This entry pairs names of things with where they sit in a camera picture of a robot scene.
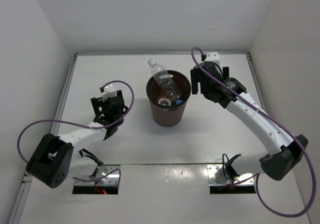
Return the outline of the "clear unlabelled plastic bottle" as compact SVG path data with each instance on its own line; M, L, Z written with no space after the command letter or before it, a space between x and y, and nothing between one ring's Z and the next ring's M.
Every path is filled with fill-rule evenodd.
M171 104L176 104L181 99L182 92L170 77L168 71L154 59L150 59L147 63L151 68L154 80L160 86L165 98L169 99Z

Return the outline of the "clear bottle white blue label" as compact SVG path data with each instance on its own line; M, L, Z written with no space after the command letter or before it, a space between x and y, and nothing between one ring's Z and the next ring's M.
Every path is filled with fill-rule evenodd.
M171 101L167 98L160 98L158 104L161 106L171 106Z

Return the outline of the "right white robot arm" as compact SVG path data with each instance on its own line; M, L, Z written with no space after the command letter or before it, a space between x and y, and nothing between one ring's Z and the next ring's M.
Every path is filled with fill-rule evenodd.
M237 79L229 77L228 67L220 75L212 61L205 61L190 71L193 94L201 93L207 100L240 119L262 142L267 153L256 156L236 154L224 165L226 179L234 180L245 173L263 173L276 181L301 160L302 151L283 128L266 118L265 111L253 100Z

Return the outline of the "orange juice bottle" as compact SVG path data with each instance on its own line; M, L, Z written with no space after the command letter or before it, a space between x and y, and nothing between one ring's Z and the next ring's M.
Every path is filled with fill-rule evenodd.
M164 93L163 93L163 91L161 91L161 92L159 93L159 95L158 95L158 97L157 97L157 99L156 99L157 103L158 103L158 100L159 100L160 98L166 98L165 95L164 95Z

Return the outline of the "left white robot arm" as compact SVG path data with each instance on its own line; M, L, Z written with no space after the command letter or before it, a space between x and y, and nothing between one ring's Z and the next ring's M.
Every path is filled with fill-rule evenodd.
M94 119L88 129L59 136L44 135L27 163L26 171L52 189L66 179L73 153L83 152L87 146L110 138L123 123L122 115L128 111L121 90L104 92L102 97L90 101Z

